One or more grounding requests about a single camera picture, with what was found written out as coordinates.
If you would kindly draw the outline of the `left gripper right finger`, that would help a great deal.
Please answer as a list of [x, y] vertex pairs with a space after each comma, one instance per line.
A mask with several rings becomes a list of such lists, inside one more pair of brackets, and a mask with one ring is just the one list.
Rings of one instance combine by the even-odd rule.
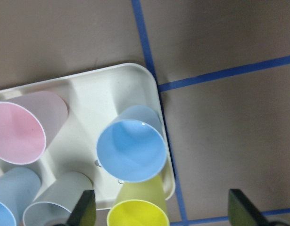
[[228, 191], [228, 220], [231, 226], [290, 226], [282, 218], [267, 218], [240, 190]]

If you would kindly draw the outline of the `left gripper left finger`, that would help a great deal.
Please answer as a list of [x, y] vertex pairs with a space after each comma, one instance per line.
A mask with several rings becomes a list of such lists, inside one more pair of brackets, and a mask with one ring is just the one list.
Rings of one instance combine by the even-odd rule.
[[68, 220], [56, 226], [94, 226], [96, 222], [96, 201], [94, 190], [83, 191]]

